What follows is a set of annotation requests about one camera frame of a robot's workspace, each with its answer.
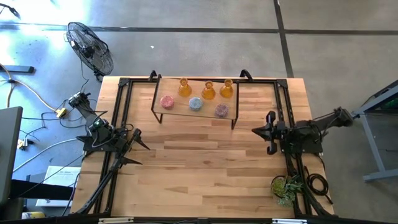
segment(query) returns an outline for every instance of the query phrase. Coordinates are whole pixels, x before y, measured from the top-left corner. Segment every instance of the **purple donut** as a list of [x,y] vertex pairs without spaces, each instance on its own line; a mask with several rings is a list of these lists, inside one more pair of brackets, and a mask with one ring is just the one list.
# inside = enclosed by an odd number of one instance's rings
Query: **purple donut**
[[216,106],[215,114],[219,118],[225,118],[228,115],[228,106],[220,103]]
[[163,96],[160,99],[160,105],[167,110],[171,110],[174,106],[174,99],[171,96]]

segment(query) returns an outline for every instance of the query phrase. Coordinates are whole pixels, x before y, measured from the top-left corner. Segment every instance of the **gray floor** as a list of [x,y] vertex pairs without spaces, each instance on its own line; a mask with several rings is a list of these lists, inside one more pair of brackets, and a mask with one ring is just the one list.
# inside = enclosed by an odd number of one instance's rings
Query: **gray floor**
[[[89,26],[115,27],[222,27],[276,29],[271,0],[123,0],[118,1],[14,1],[22,20],[8,11],[4,22],[62,24],[80,21]],[[393,0],[280,0],[287,29],[397,29],[398,2]],[[113,55],[112,75],[235,76],[243,68],[254,77],[286,77],[278,34],[201,34],[97,32]],[[397,36],[287,35],[294,76],[304,78],[314,117],[337,106],[359,107],[370,95],[397,79]],[[0,62],[31,65],[34,75],[15,75],[26,81],[52,106],[78,91],[83,83],[80,61],[63,40],[63,32],[0,30]],[[86,90],[98,97],[100,84],[92,72]],[[0,87],[6,96],[8,84]],[[5,105],[5,98],[0,99]],[[39,117],[44,107],[34,95],[18,86],[11,106],[24,107],[25,117]],[[74,111],[72,117],[79,114]],[[79,122],[65,123],[70,126]],[[37,131],[40,139],[26,151],[18,151],[16,166],[47,146],[84,134],[83,128],[65,129],[47,121]],[[21,129],[30,131],[41,121],[24,120]],[[324,141],[324,160],[337,215],[346,218],[398,222],[398,179],[371,184],[364,174],[377,171],[361,123],[352,128],[331,129]],[[47,166],[65,165],[81,154],[81,144],[66,143],[43,153],[14,173],[15,179],[39,174]],[[391,166],[397,168],[394,159]]]

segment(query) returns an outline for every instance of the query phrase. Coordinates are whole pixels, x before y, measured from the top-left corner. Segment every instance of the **gray metal frame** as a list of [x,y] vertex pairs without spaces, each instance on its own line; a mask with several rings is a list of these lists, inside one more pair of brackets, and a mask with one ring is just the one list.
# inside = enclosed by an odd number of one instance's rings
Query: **gray metal frame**
[[370,147],[372,149],[372,153],[374,156],[374,159],[376,160],[377,168],[379,169],[379,172],[374,172],[368,175],[364,175],[363,179],[365,182],[369,182],[372,180],[379,180],[379,179],[385,179],[389,177],[398,177],[398,169],[391,169],[391,170],[386,170],[384,167],[383,161],[380,157],[379,154],[379,149],[377,148],[376,142],[374,140],[374,135],[372,134],[371,128],[369,127],[368,120],[366,118],[366,114],[371,113],[372,109],[377,107],[378,105],[384,103],[387,100],[390,100],[391,98],[395,97],[398,95],[398,85],[391,88],[389,91],[379,95],[375,99],[365,103],[354,111],[352,113],[353,117],[357,118],[360,117],[362,121],[363,128],[366,133],[366,137],[368,138]]

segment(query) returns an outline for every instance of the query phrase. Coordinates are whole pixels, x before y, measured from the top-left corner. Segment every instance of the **potted plant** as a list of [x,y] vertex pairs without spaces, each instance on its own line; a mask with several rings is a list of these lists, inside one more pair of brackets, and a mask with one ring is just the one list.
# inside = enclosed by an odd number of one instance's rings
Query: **potted plant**
[[283,207],[293,207],[295,194],[301,192],[303,183],[297,182],[298,176],[293,177],[279,175],[271,182],[271,190],[279,197],[278,204]]

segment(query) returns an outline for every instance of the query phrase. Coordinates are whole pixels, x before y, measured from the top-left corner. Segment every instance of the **black fan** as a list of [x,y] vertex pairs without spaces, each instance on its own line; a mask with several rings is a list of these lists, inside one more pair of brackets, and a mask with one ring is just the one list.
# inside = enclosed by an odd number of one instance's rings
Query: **black fan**
[[113,61],[108,45],[100,40],[90,28],[81,22],[68,24],[67,38],[72,49],[98,77],[109,75],[113,70]]

